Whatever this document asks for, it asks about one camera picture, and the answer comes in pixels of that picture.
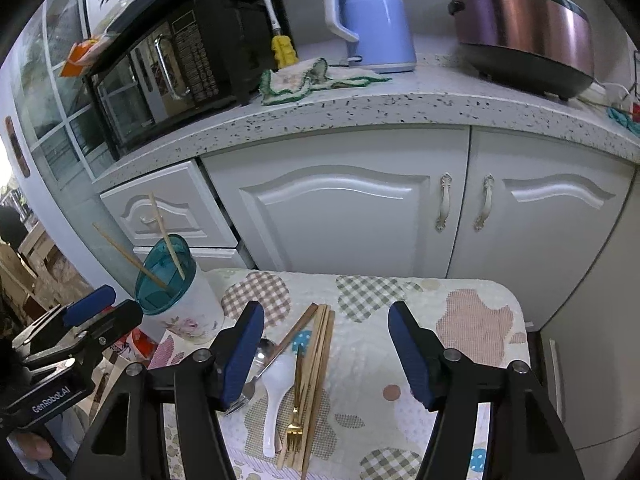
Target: microwave door handle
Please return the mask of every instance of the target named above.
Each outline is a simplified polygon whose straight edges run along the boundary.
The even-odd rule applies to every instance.
[[[162,73],[162,77],[164,78],[164,82],[166,83],[167,88],[169,89],[169,94],[171,97],[177,101],[183,100],[190,92],[190,89],[187,88],[184,92],[180,93],[175,88],[173,83],[171,83],[171,78],[169,77],[169,71],[166,68],[166,63],[164,61],[164,56],[162,55],[162,48],[160,48],[160,43],[162,40],[168,40],[164,34],[158,34],[158,37],[154,40],[154,47],[156,48],[156,52],[158,53],[158,61],[160,62],[160,72]]]

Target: patterned tablecloth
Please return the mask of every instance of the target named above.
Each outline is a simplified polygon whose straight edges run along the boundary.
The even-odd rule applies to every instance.
[[[389,305],[403,300],[443,345],[473,361],[505,367],[514,359],[529,362],[520,305],[494,282],[420,278],[372,278],[217,269],[207,273],[222,304],[225,327],[233,324],[249,300],[265,310],[265,336],[280,341],[312,302],[336,311],[318,430],[312,446],[309,478],[314,480],[411,480],[427,447],[435,414],[409,390],[391,338]],[[197,346],[169,332],[151,367],[179,362]],[[275,467],[262,454],[267,396],[258,383],[242,410],[220,417],[229,457],[238,480],[298,480],[300,473]],[[280,406],[282,430],[292,407],[292,392]],[[489,405],[478,410],[468,479],[480,479],[488,435]],[[165,406],[165,437],[172,478],[183,479],[174,407]]]

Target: metallic pink rice cooker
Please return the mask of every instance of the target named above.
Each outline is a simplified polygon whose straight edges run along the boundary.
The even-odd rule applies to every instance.
[[[570,0],[451,0],[462,55],[495,82],[565,100],[593,82],[591,26]]]

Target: kettle handle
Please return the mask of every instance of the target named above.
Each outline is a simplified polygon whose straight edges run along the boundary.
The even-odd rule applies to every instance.
[[[324,0],[324,22],[329,30],[346,41],[356,43],[360,37],[340,23],[340,4],[338,0]]]

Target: blue gripper pad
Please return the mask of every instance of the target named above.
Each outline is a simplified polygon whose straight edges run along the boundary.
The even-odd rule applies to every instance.
[[[255,349],[258,347],[264,330],[264,309],[257,301],[250,301],[236,322],[235,330],[241,330],[235,348],[226,362],[223,376],[223,389],[220,401],[225,409],[242,393],[242,387],[254,362]]]
[[[91,294],[76,301],[66,308],[62,323],[65,327],[80,326],[85,321],[89,321],[93,316],[99,314],[105,307],[112,305],[116,301],[116,291],[112,286],[103,285],[96,288]]]
[[[418,328],[407,306],[402,301],[396,301],[389,308],[389,335],[394,342],[402,369],[415,399],[426,408],[433,400],[433,394],[429,388],[429,371],[406,325],[407,322],[413,322]]]

